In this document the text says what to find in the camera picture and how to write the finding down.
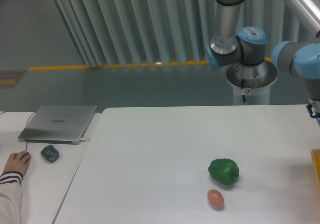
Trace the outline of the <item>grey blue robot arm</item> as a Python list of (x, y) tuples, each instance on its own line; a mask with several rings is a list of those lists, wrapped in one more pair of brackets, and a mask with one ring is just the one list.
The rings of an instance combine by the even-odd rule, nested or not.
[[(263, 30), (248, 26), (236, 32), (239, 9), (245, 0), (215, 0), (215, 33), (205, 46), (208, 61), (213, 67), (229, 64), (242, 65), (235, 77), (241, 89), (251, 88), (245, 73), (262, 71), (267, 80), (264, 64), (266, 35)], [(299, 21), (314, 36), (310, 41), (296, 43), (282, 41), (272, 51), (272, 68), (279, 69), (303, 84), (309, 99), (306, 106), (311, 118), (320, 119), (320, 3), (319, 0), (283, 0)]]

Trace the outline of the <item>person's hand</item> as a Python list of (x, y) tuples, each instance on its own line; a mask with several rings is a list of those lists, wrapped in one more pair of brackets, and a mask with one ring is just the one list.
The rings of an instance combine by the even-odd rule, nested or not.
[(25, 153), (26, 151), (11, 153), (4, 166), (3, 174), (20, 173), (22, 176), (24, 176), (31, 161), (31, 155), (24, 156)]

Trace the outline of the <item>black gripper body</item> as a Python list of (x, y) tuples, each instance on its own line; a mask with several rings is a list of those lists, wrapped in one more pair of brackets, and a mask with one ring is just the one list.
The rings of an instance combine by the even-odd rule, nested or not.
[(306, 109), (311, 118), (316, 119), (318, 122), (320, 121), (320, 113), (316, 111), (315, 107), (312, 104), (308, 104), (306, 106)]

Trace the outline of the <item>white striped sleeve forearm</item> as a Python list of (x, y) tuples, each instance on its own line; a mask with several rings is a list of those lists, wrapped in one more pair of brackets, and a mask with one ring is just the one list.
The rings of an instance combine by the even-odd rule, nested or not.
[(0, 223), (21, 223), (21, 201), (23, 191), (20, 172), (4, 172), (0, 176)]

